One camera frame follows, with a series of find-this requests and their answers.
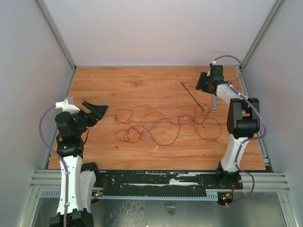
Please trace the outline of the black zip tie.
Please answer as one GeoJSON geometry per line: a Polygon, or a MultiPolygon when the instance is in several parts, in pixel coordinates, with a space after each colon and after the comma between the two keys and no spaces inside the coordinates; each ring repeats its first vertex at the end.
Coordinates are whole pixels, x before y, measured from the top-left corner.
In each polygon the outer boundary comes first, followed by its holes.
{"type": "Polygon", "coordinates": [[[200,105],[200,103],[196,100],[196,98],[191,94],[191,92],[188,90],[188,88],[185,86],[183,82],[181,82],[181,85],[183,88],[188,92],[188,94],[193,98],[193,100],[196,102],[196,104],[201,108],[201,110],[204,112],[204,108],[200,105]]]}

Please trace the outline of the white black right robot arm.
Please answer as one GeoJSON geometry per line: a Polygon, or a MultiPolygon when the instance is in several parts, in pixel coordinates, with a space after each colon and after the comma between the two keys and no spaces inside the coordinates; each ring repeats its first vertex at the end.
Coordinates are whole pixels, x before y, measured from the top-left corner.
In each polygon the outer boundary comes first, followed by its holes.
{"type": "Polygon", "coordinates": [[[230,134],[226,152],[215,171],[215,184],[220,188],[239,181],[240,162],[250,139],[260,130],[259,100],[248,98],[224,80],[223,66],[210,64],[209,71],[200,74],[196,90],[215,95],[229,105],[227,131],[230,134]]]}

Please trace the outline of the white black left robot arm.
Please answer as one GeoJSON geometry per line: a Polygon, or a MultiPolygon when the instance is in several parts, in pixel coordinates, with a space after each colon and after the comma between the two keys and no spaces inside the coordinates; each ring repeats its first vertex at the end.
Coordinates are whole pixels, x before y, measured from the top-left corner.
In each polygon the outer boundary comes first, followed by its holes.
{"type": "Polygon", "coordinates": [[[61,167],[61,191],[56,215],[49,220],[51,227],[94,226],[90,211],[92,192],[101,183],[102,175],[95,162],[83,162],[85,141],[81,136],[104,117],[108,105],[86,101],[82,105],[88,113],[67,99],[55,104],[56,109],[62,110],[55,117],[59,132],[55,154],[61,167]]]}

